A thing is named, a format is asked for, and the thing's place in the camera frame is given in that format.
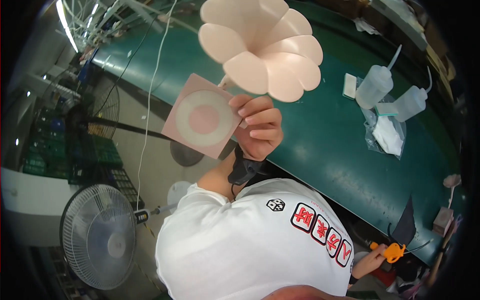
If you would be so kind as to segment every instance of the squeeze bottle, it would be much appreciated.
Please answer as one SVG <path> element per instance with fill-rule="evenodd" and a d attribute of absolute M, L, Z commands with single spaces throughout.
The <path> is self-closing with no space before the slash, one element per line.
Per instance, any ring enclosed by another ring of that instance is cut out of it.
<path fill-rule="evenodd" d="M 432 74 L 430 73 L 429 67 L 427 67 L 427 70 L 430 79 L 430 86 L 427 90 L 413 85 L 393 103 L 398 110 L 398 115 L 395 116 L 397 121 L 405 122 L 419 112 L 425 110 L 425 101 L 428 98 L 427 93 L 432 89 Z"/>
<path fill-rule="evenodd" d="M 392 73 L 390 69 L 394 65 L 402 49 L 400 45 L 388 67 L 373 65 L 367 76 L 355 93 L 355 100 L 364 109 L 371 109 L 380 102 L 393 88 Z"/>

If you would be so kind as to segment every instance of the fluorescent light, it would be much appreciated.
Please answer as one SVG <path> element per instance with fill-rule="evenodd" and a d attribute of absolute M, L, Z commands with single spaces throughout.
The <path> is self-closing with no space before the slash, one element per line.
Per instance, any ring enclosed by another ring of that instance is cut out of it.
<path fill-rule="evenodd" d="M 93 7 L 93 10 L 92 10 L 92 14 L 94 14 L 96 12 L 96 9 L 98 8 L 98 3 L 95 4 L 95 6 Z"/>
<path fill-rule="evenodd" d="M 73 49 L 75 49 L 75 52 L 78 53 L 77 45 L 75 44 L 75 41 L 73 40 L 73 36 L 70 32 L 70 29 L 68 28 L 67 19 L 65 19 L 65 12 L 63 11 L 63 4 L 61 3 L 61 0 L 57 1 L 57 12 L 59 13 L 59 18 L 60 18 L 61 25 L 65 29 L 65 33 L 67 34 L 67 37 L 70 40 L 70 43 L 72 44 Z"/>
<path fill-rule="evenodd" d="M 63 11 L 63 4 L 61 0 L 57 1 L 57 12 L 59 13 L 59 18 L 63 28 L 68 28 L 67 19 L 65 19 L 65 12 Z"/>

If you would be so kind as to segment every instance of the white cable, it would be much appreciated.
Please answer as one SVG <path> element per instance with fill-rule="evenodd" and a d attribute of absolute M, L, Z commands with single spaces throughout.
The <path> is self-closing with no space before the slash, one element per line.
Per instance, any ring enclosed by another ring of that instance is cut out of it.
<path fill-rule="evenodd" d="M 155 71 L 153 72 L 153 77 L 152 77 L 152 81 L 150 83 L 150 88 L 148 89 L 148 108 L 147 108 L 147 125 L 146 125 L 146 128 L 145 128 L 145 143 L 144 143 L 144 148 L 142 150 L 142 155 L 140 156 L 140 165 L 138 166 L 137 210 L 138 210 L 138 203 L 140 201 L 140 170 L 142 169 L 142 159 L 144 157 L 145 147 L 147 146 L 148 118 L 150 116 L 150 96 L 152 94 L 153 80 L 155 79 L 156 72 L 158 71 L 158 63 L 160 62 L 160 53 L 162 52 L 163 41 L 165 40 L 165 37 L 167 36 L 168 27 L 170 26 L 170 16 L 172 15 L 172 11 L 173 11 L 173 8 L 175 7 L 175 4 L 177 4 L 177 0 L 175 0 L 173 2 L 172 8 L 170 8 L 170 11 L 168 12 L 167 27 L 165 28 L 165 33 L 163 34 L 162 41 L 160 42 L 160 48 L 158 49 L 158 57 L 156 58 Z"/>

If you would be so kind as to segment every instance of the flower petal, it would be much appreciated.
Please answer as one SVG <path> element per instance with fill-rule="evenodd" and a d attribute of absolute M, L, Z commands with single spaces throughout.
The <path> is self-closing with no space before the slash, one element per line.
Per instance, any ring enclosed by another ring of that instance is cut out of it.
<path fill-rule="evenodd" d="M 320 65 L 324 59 L 322 47 L 314 36 L 289 37 L 263 48 L 257 53 L 257 55 L 261 56 L 276 52 L 288 52 L 302 55 L 311 59 L 317 66 Z"/>
<path fill-rule="evenodd" d="M 203 24 L 198 31 L 198 40 L 208 56 L 218 63 L 247 51 L 241 36 L 221 25 Z"/>
<path fill-rule="evenodd" d="M 275 27 L 275 25 L 288 12 L 288 4 L 279 0 L 260 0 L 260 16 L 255 39 L 252 49 L 260 49 L 260 45 L 265 36 Z"/>
<path fill-rule="evenodd" d="M 243 36 L 243 41 L 245 42 L 245 45 L 249 47 L 253 39 L 255 38 L 255 33 L 257 32 L 257 27 L 259 24 L 259 21 L 261 20 L 259 18 L 260 14 L 260 4 L 259 0 L 234 0 L 235 3 L 238 5 L 238 10 L 237 13 L 240 13 L 244 23 L 245 23 L 245 29 L 242 34 Z"/>
<path fill-rule="evenodd" d="M 282 102 L 295 102 L 303 95 L 303 87 L 291 70 L 275 60 L 265 60 L 268 70 L 268 93 Z"/>
<path fill-rule="evenodd" d="M 259 49 L 292 36 L 311 36 L 312 26 L 301 13 L 289 9 L 275 27 L 261 40 Z"/>
<path fill-rule="evenodd" d="M 259 0 L 207 0 L 200 8 L 203 22 L 233 29 L 247 47 L 255 37 L 259 13 Z"/>
<path fill-rule="evenodd" d="M 267 92 L 267 68 L 250 52 L 242 52 L 223 64 L 223 71 L 240 88 L 254 94 Z"/>
<path fill-rule="evenodd" d="M 200 18 L 204 23 L 231 28 L 242 37 L 245 32 L 245 22 L 233 0 L 207 0 L 200 8 Z"/>
<path fill-rule="evenodd" d="M 271 61 L 292 71 L 306 91 L 315 89 L 320 83 L 320 69 L 311 59 L 286 52 L 265 54 L 260 58 L 265 63 Z"/>

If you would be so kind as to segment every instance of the white t-shirt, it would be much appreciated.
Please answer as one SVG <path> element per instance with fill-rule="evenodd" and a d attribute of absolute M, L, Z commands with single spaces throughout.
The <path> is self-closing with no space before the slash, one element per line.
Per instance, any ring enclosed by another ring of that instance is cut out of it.
<path fill-rule="evenodd" d="M 353 243 L 325 199 L 294 180 L 259 182 L 233 203 L 194 184 L 165 218 L 155 258 L 176 300 L 259 300 L 292 285 L 345 296 Z"/>

